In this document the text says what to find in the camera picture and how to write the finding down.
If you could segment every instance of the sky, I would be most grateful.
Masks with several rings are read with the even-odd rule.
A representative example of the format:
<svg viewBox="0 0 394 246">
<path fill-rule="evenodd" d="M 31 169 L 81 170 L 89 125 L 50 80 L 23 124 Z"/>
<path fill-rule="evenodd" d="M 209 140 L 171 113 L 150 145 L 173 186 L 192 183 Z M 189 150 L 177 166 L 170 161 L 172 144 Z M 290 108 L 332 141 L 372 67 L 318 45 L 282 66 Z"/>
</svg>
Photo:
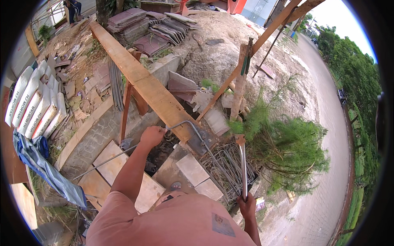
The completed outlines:
<svg viewBox="0 0 394 246">
<path fill-rule="evenodd" d="M 359 21 L 341 0 L 326 0 L 310 11 L 318 26 L 336 26 L 336 34 L 341 38 L 348 36 L 360 50 L 372 56 L 377 63 L 371 44 Z"/>
</svg>

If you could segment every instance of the parked car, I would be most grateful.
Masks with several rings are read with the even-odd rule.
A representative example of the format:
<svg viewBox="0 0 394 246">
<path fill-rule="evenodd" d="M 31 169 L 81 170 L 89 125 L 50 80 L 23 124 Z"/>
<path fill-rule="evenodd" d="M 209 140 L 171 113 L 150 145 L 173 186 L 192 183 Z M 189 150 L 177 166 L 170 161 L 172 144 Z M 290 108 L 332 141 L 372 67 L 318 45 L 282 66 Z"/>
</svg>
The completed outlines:
<svg viewBox="0 0 394 246">
<path fill-rule="evenodd" d="M 348 101 L 348 97 L 343 88 L 338 90 L 338 98 L 339 101 L 341 102 L 341 106 L 343 107 Z"/>
</svg>

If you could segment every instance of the pavement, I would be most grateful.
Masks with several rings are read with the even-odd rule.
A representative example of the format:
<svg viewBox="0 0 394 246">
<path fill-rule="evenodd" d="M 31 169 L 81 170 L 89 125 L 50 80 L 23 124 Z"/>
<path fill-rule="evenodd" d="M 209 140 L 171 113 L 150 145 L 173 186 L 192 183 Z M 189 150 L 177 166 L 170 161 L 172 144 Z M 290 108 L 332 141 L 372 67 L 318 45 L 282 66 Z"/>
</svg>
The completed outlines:
<svg viewBox="0 0 394 246">
<path fill-rule="evenodd" d="M 260 224 L 262 245 L 327 245 L 334 233 L 345 202 L 350 151 L 346 118 L 336 95 L 336 87 L 317 46 L 298 34 L 295 54 L 309 67 L 316 85 L 320 124 L 328 129 L 322 142 L 331 158 L 330 170 L 317 175 L 319 186 L 312 195 L 292 204 L 280 202 Z"/>
</svg>

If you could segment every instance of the person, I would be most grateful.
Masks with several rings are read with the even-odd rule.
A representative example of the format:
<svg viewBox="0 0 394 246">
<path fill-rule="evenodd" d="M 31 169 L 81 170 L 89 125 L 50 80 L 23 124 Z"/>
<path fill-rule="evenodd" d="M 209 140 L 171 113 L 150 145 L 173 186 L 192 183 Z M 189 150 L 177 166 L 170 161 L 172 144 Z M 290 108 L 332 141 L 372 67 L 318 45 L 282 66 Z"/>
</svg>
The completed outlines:
<svg viewBox="0 0 394 246">
<path fill-rule="evenodd" d="M 77 19 L 80 20 L 82 4 L 74 0 L 65 0 L 63 2 L 63 5 L 66 6 L 67 9 L 69 9 L 70 27 L 73 27 L 75 25 L 74 23 L 75 12 L 77 14 Z"/>
<path fill-rule="evenodd" d="M 180 182 L 156 202 L 153 211 L 138 214 L 134 204 L 150 150 L 167 132 L 148 127 L 113 182 L 100 212 L 87 231 L 86 245 L 259 245 L 256 200 L 238 197 L 245 218 L 243 231 L 219 203 L 202 194 L 182 192 Z"/>
</svg>

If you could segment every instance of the pink t-shirt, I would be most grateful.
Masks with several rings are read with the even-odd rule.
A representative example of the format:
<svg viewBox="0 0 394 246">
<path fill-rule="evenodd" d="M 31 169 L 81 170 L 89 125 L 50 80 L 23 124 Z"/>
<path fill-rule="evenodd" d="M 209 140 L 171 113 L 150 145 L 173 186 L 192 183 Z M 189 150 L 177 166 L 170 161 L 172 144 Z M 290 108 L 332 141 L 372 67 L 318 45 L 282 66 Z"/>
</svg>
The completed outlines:
<svg viewBox="0 0 394 246">
<path fill-rule="evenodd" d="M 207 196 L 178 196 L 138 215 L 133 202 L 118 191 L 108 195 L 87 231 L 86 244 L 255 246 L 226 209 Z"/>
</svg>

